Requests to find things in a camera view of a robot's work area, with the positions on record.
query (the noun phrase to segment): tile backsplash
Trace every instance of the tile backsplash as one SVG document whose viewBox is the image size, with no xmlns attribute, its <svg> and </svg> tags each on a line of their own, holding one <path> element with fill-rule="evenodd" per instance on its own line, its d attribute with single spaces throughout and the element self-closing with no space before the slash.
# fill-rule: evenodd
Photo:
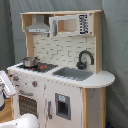
<svg viewBox="0 0 128 128">
<path fill-rule="evenodd" d="M 34 34 L 34 56 L 41 62 L 76 68 L 79 53 L 88 50 L 94 56 L 95 37 L 64 37 L 50 39 L 47 34 Z M 94 65 L 88 55 L 82 56 L 82 62 L 87 62 L 87 69 L 94 71 Z"/>
</svg>

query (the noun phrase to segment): white cabinet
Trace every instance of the white cabinet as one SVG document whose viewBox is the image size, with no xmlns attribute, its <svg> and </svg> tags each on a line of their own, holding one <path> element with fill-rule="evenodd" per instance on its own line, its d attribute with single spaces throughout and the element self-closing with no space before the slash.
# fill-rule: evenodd
<svg viewBox="0 0 128 128">
<path fill-rule="evenodd" d="M 44 99 L 43 92 L 36 91 L 24 86 L 17 88 L 17 94 L 13 97 L 14 118 L 17 119 L 23 114 L 34 114 L 44 128 Z"/>
<path fill-rule="evenodd" d="M 53 81 L 46 82 L 46 128 L 82 128 L 82 92 Z"/>
<path fill-rule="evenodd" d="M 92 34 L 92 14 L 49 17 L 50 37 Z"/>
</svg>

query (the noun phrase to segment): wooden toy kitchen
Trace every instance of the wooden toy kitchen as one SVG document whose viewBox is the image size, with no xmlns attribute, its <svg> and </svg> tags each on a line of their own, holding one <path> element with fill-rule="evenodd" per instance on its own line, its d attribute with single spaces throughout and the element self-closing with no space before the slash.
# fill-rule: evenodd
<svg viewBox="0 0 128 128">
<path fill-rule="evenodd" d="M 21 13 L 27 57 L 8 68 L 17 88 L 14 118 L 37 116 L 40 128 L 105 128 L 106 86 L 115 77 L 102 70 L 102 11 Z"/>
</svg>

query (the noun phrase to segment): countertop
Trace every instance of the countertop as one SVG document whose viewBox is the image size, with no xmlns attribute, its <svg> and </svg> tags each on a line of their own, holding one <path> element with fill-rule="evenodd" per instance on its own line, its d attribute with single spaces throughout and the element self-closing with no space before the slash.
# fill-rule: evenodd
<svg viewBox="0 0 128 128">
<path fill-rule="evenodd" d="M 111 74 L 110 72 L 101 71 L 98 74 L 91 75 L 90 77 L 88 77 L 87 79 L 85 79 L 83 81 L 76 81 L 76 80 L 71 80 L 71 79 L 62 78 L 62 77 L 52 75 L 53 72 L 63 68 L 62 66 L 56 67 L 46 73 L 39 73 L 39 72 L 33 72 L 33 71 L 18 68 L 17 66 L 19 66 L 21 64 L 22 63 L 11 66 L 11 67 L 7 68 L 7 70 L 14 70 L 14 71 L 20 71 L 23 73 L 29 73 L 29 74 L 33 74 L 36 76 L 41 76 L 44 79 L 56 80 L 56 81 L 64 82 L 64 83 L 67 83 L 67 84 L 70 84 L 70 85 L 73 85 L 76 87 L 82 87 L 82 88 L 102 88 L 102 87 L 111 85 L 115 80 L 115 76 L 113 74 Z"/>
</svg>

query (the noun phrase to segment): sink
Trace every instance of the sink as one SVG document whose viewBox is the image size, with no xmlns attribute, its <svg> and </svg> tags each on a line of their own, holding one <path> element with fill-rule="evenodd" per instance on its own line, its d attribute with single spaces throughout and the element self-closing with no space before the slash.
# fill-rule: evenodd
<svg viewBox="0 0 128 128">
<path fill-rule="evenodd" d="M 87 70 L 79 70 L 75 68 L 64 67 L 55 72 L 53 75 L 77 81 L 82 81 L 93 75 L 93 72 Z"/>
</svg>

